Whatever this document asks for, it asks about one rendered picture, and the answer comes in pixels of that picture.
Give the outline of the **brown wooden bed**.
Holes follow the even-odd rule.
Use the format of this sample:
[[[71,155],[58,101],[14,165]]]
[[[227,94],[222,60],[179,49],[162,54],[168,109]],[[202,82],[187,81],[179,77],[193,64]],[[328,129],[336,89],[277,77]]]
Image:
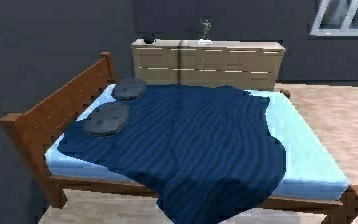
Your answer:
[[[26,167],[54,208],[67,202],[66,189],[153,197],[157,194],[138,183],[102,181],[53,175],[45,152],[104,88],[117,81],[112,55],[102,52],[101,59],[74,77],[25,113],[9,113],[0,118],[6,135],[22,157]],[[313,200],[271,196],[263,209],[323,214],[321,224],[351,224],[358,216],[358,185],[351,184],[339,200]]]

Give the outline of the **beige chest of drawers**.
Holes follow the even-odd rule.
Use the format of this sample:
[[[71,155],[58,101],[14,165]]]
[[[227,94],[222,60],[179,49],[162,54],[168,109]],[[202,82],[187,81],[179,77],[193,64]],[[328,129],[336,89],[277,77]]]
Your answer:
[[[153,85],[272,90],[285,48],[277,42],[161,40],[131,44],[135,76]]]

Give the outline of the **dark blue blanket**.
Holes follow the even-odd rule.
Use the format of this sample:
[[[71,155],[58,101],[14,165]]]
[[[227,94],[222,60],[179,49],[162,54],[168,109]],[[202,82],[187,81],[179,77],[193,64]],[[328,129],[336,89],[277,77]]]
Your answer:
[[[173,224],[219,224],[260,205],[284,177],[269,103],[230,86],[149,86],[119,133],[92,137],[76,122],[58,150],[157,192]]]

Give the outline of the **dark grey round cushion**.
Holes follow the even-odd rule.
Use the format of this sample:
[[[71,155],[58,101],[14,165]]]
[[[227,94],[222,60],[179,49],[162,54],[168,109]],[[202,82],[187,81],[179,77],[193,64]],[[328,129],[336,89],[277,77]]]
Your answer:
[[[146,88],[146,82],[138,78],[128,78],[115,85],[111,93],[116,100],[132,100],[140,97]]]
[[[119,132],[130,117],[130,108],[121,102],[104,103],[83,121],[83,131],[92,136],[107,136]]]

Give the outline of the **small bronze figure statue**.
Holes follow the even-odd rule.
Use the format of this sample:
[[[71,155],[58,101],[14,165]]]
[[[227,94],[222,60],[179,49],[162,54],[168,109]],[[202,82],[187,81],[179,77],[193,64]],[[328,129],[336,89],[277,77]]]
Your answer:
[[[200,21],[200,24],[203,26],[202,36],[199,39],[200,44],[211,44],[212,41],[209,39],[209,32],[211,29],[211,23],[208,19]]]

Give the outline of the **white framed window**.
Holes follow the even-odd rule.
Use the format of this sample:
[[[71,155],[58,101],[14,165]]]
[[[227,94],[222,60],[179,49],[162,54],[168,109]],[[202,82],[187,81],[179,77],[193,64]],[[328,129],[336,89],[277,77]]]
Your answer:
[[[311,36],[358,37],[358,0],[316,1]]]

